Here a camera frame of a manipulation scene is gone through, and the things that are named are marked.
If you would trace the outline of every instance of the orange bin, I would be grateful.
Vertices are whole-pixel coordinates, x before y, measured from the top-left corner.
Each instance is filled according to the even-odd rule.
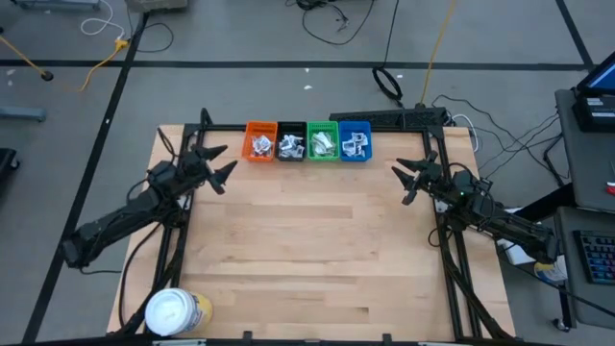
[[[278,135],[278,123],[272,121],[249,121],[246,125],[246,136],[243,139],[243,149],[241,157],[247,161],[271,162],[274,158],[274,148],[276,147],[276,137]],[[253,154],[252,139],[255,137],[266,136],[271,140],[271,154],[266,157],[255,157]]]

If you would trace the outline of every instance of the white cable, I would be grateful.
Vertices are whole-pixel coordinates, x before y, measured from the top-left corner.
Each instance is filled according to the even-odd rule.
[[[472,133],[474,134],[474,142],[475,142],[475,148],[474,148],[474,152],[478,152],[479,150],[479,137],[477,136],[477,130],[474,128],[474,124],[472,123],[472,120],[470,120],[469,117],[467,117],[464,114],[457,114],[457,115],[453,115],[452,120],[455,120],[455,118],[458,117],[462,117],[464,118],[469,124],[470,124],[470,129],[472,131]]]
[[[108,25],[114,26],[116,28],[118,28],[119,30],[122,31],[122,34],[120,34],[120,36],[117,37],[117,39],[122,39],[124,37],[124,34],[126,34],[126,32],[124,31],[124,28],[122,28],[121,26],[115,24],[115,23],[111,23],[111,20],[113,19],[113,8],[111,7],[111,5],[109,5],[109,3],[105,0],[100,0],[100,2],[102,2],[103,4],[107,5],[107,7],[109,8],[109,19],[105,20],[105,19],[101,19],[101,18],[88,18],[86,20],[84,20],[83,22],[81,22],[81,32],[84,33],[84,35],[88,35],[88,36],[95,36],[98,35],[100,33],[103,32],[103,30],[105,30],[105,28],[107,28]],[[103,23],[103,26],[94,31],[94,32],[87,32],[86,29],[84,29],[84,25],[86,25],[86,23],[88,22],[99,22],[99,23]]]

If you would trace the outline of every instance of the wooden tabletop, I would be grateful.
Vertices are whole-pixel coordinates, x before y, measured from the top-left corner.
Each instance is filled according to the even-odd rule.
[[[179,148],[183,126],[161,128]],[[478,174],[467,129],[445,134],[450,162]],[[214,313],[185,336],[454,340],[439,249],[427,242],[435,227],[430,197],[419,193],[403,206],[390,168],[396,158],[425,157],[420,135],[373,134],[373,158],[365,163],[247,162],[242,141],[241,132],[206,133],[206,146],[229,146],[213,167],[239,164],[226,194],[206,185],[195,193],[180,286],[209,297]],[[168,159],[157,138],[150,167]],[[131,236],[127,254],[152,227]],[[158,232],[146,242],[129,268],[125,318],[150,290],[160,238]],[[493,241],[472,230],[464,238],[477,295],[514,334]],[[118,327],[116,297],[109,331]]]

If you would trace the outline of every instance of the yellow cable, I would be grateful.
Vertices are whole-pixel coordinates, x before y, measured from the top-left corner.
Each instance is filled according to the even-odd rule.
[[[430,76],[431,76],[431,67],[433,66],[433,61],[435,60],[435,53],[438,51],[438,47],[440,46],[440,41],[444,36],[444,32],[446,32],[446,27],[449,24],[449,20],[453,15],[453,11],[455,9],[456,0],[451,0],[451,6],[449,7],[449,12],[446,14],[446,19],[444,19],[444,23],[442,23],[442,27],[440,28],[440,34],[438,35],[438,40],[435,42],[435,47],[433,47],[433,52],[431,53],[430,65],[427,68],[427,75],[425,76],[425,85],[423,86],[423,95],[421,95],[421,104],[425,101],[425,94],[427,94],[427,87],[430,84]]]
[[[89,84],[89,79],[91,78],[92,73],[94,73],[94,71],[98,67],[104,65],[105,63],[107,63],[108,61],[113,59],[117,55],[117,53],[119,53],[122,49],[126,48],[127,46],[128,46],[128,41],[117,39],[115,41],[115,51],[113,51],[113,53],[111,55],[109,55],[106,59],[104,59],[103,61],[99,62],[94,67],[92,67],[92,69],[90,69],[89,72],[87,72],[86,81],[81,86],[81,88],[79,90],[77,90],[77,92],[82,92],[82,91],[84,91],[86,89],[87,85]]]
[[[33,69],[38,71],[38,73],[41,76],[45,75],[45,71],[42,68],[36,66],[33,62],[31,62],[30,59],[28,59],[25,55],[23,55],[23,53],[19,52],[19,50],[15,46],[13,46],[10,42],[8,42],[2,35],[0,35],[0,40],[2,40],[4,44],[6,44],[9,48],[11,48],[15,52],[15,54],[19,56],[19,58],[23,59],[23,61],[27,62]]]

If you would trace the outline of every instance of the keyboard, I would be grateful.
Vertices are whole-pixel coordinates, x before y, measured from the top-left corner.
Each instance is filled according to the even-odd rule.
[[[591,284],[615,284],[615,232],[574,231],[573,235]]]
[[[404,121],[406,128],[424,128],[426,126],[444,126],[448,120],[446,109],[438,108],[419,108],[411,110],[394,111],[356,111],[332,113],[330,121],[369,121],[372,127],[391,127],[402,128]]]

